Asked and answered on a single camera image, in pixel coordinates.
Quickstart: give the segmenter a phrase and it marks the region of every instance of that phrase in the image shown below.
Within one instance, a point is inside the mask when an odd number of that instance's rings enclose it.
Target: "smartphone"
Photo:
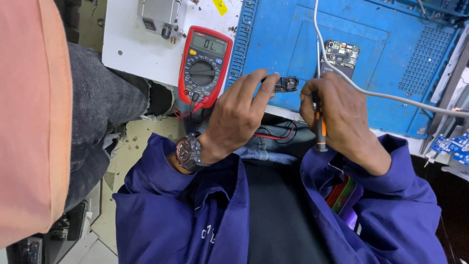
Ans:
[[[358,54],[360,53],[360,48],[358,46],[336,40],[327,40],[324,43],[324,47],[328,61],[351,79],[358,59]],[[324,58],[322,56],[320,69],[321,74],[334,72],[338,75],[334,69],[331,69],[324,62]]]

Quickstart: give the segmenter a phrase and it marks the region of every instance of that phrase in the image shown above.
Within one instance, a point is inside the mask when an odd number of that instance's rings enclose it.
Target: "white workbench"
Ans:
[[[228,11],[221,16],[211,0],[200,0],[198,5],[183,0],[183,4],[188,5],[183,31],[187,33],[192,25],[203,26],[234,40],[235,33],[228,28],[238,25],[242,0],[224,1]],[[185,39],[182,38],[176,44],[171,44],[160,35],[147,32],[137,18],[137,3],[138,0],[108,0],[103,64],[109,68],[177,87]],[[299,113],[275,106],[269,105],[265,111],[292,120],[303,120]],[[385,133],[371,130],[377,136]],[[396,136],[407,139],[410,152],[418,155],[423,140]]]

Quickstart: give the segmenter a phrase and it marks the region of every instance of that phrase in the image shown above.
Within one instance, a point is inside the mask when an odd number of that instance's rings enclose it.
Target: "red multimeter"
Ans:
[[[191,104],[193,98],[197,103],[208,96],[210,99],[201,107],[212,106],[223,86],[232,48],[233,41],[229,37],[191,26],[179,70],[179,98]]]

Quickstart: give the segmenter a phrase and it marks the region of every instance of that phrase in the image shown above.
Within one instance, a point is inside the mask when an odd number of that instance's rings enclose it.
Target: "blue sleeve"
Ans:
[[[189,185],[196,173],[180,173],[168,163],[166,156],[175,150],[176,144],[170,139],[152,134],[142,158],[129,170],[124,186],[118,192],[176,197]]]
[[[379,141],[392,158],[386,174],[372,176],[350,161],[344,170],[365,190],[354,206],[360,238],[391,263],[446,263],[435,235],[441,208],[428,182],[415,174],[407,141],[390,135]]]
[[[119,263],[182,263],[193,232],[193,211],[177,200],[195,174],[177,172],[166,160],[175,144],[153,134],[129,170],[116,202]]]

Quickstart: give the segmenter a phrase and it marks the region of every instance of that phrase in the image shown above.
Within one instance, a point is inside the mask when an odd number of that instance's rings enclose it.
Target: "hand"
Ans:
[[[391,156],[368,128],[366,96],[333,73],[308,80],[300,94],[300,114],[311,130],[315,127],[312,92],[321,99],[326,144],[372,175],[387,173]]]
[[[254,98],[254,92],[262,79]],[[239,77],[217,100],[207,130],[198,137],[200,159],[213,164],[244,146],[261,125],[265,107],[273,98],[278,73],[258,69]]]

